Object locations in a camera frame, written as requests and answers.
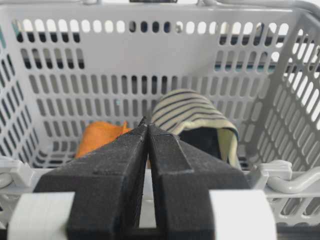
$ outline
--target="gray plastic basket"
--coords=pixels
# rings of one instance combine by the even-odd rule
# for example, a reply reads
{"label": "gray plastic basket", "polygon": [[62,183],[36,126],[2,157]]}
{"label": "gray plastic basket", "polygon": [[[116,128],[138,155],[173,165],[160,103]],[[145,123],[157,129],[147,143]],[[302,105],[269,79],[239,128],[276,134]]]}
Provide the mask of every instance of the gray plastic basket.
{"label": "gray plastic basket", "polygon": [[320,165],[316,6],[2,2],[0,155],[58,167],[88,123],[133,128],[165,93],[190,88],[238,127],[243,169]]}

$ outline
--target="orange cloth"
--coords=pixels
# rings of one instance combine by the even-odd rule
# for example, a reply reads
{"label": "orange cloth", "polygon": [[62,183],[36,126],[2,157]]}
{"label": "orange cloth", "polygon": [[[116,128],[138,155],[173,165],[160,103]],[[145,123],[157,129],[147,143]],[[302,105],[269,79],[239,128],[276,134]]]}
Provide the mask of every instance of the orange cloth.
{"label": "orange cloth", "polygon": [[75,158],[82,157],[103,145],[111,143],[118,136],[130,130],[130,128],[127,128],[127,122],[124,122],[123,126],[112,125],[104,121],[91,123],[84,130]]}

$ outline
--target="black foam pad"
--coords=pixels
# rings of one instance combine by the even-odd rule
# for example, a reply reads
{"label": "black foam pad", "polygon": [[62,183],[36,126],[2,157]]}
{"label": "black foam pad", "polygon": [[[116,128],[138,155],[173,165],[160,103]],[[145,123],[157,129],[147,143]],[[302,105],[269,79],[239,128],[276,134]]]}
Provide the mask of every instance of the black foam pad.
{"label": "black foam pad", "polygon": [[148,126],[56,168],[34,192],[75,192],[66,226],[69,240],[116,239],[139,225],[147,160]]}
{"label": "black foam pad", "polygon": [[157,226],[169,240],[212,240],[209,190],[249,189],[244,174],[155,125],[148,141]]}

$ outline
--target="white handle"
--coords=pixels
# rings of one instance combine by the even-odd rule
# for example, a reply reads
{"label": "white handle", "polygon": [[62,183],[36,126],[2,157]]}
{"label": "white handle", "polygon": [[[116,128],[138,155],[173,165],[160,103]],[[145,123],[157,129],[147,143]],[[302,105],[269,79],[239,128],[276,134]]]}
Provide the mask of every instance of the white handle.
{"label": "white handle", "polygon": [[283,180],[277,176],[271,176],[268,178],[267,185],[277,192],[297,194],[304,191],[318,180],[320,180],[320,166],[311,168],[309,171],[306,171],[292,181]]}
{"label": "white handle", "polygon": [[219,4],[225,5],[243,5],[243,6],[258,6],[268,8],[295,8],[304,9],[317,16],[320,16],[320,8],[311,2],[303,0],[199,0],[198,4],[203,1],[206,6],[214,6]]}
{"label": "white handle", "polygon": [[83,3],[85,0],[0,0],[1,4],[55,4],[55,3]]}

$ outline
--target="striped cloth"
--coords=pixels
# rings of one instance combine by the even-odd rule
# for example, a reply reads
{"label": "striped cloth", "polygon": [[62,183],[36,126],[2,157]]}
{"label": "striped cloth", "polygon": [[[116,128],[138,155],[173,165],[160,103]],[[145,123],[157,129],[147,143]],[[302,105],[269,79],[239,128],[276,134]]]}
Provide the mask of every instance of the striped cloth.
{"label": "striped cloth", "polygon": [[190,89],[169,92],[153,109],[151,122],[175,135],[198,128],[216,129],[221,159],[240,168],[236,127],[201,94]]}

